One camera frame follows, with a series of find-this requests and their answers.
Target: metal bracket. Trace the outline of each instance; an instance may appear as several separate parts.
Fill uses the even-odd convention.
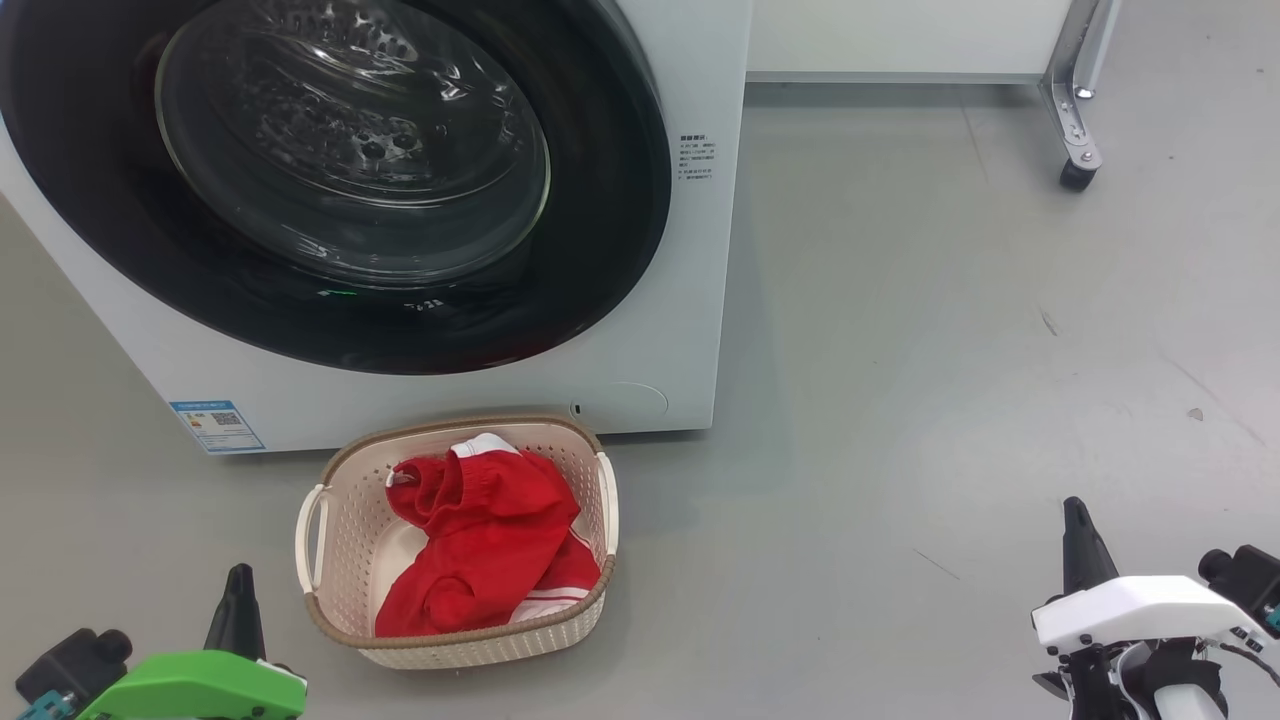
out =
[[[1048,105],[1055,127],[1061,133],[1062,145],[1070,158],[1069,164],[1089,176],[1102,167],[1102,154],[1093,143],[1093,136],[1084,126],[1084,118],[1080,117],[1075,101],[1075,68],[1084,47],[1084,37],[1101,3],[1102,0],[1071,0],[1048,69],[1039,82],[1041,96]]]

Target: washing machine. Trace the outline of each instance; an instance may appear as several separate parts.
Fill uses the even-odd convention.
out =
[[[708,428],[749,0],[3,0],[0,191],[211,454]]]

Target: beige plastic basket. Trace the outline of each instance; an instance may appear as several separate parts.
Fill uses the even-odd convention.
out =
[[[402,460],[444,455],[483,432],[556,462],[582,509],[573,529],[591,547],[600,582],[577,605],[545,618],[444,635],[375,638],[374,619],[390,584],[425,544],[422,532],[387,503],[387,474]],[[559,418],[484,418],[379,433],[339,451],[302,503],[294,552],[307,611],[325,635],[387,667],[436,670],[532,657],[585,638],[604,609],[617,548],[613,466],[593,434]]]

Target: white basket handle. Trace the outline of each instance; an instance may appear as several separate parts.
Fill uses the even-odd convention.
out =
[[[307,498],[302,501],[302,511],[298,512],[298,525],[293,536],[293,560],[298,565],[298,584],[302,592],[311,594],[320,587],[320,575],[324,571],[324,541],[329,528],[329,493],[324,484],[311,488]],[[316,538],[316,557],[312,562],[307,552],[307,539],[311,534],[311,519],[315,516],[316,506],[320,507],[320,534]]]
[[[607,555],[618,553],[618,483],[613,477],[613,462],[603,451],[595,454],[600,461],[600,502],[604,505],[604,547]]]

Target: gray floor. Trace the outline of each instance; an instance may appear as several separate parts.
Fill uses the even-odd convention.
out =
[[[460,674],[328,644],[291,548],[324,456],[204,457],[0,205],[0,678],[78,626],[198,647],[248,561],[317,720],[1061,716],[1028,612],[1064,497],[1128,573],[1280,552],[1276,27],[1126,3],[1083,196],[1021,90],[751,88],[717,427],[609,448],[586,642]],[[1224,664],[1233,716],[1272,716]]]

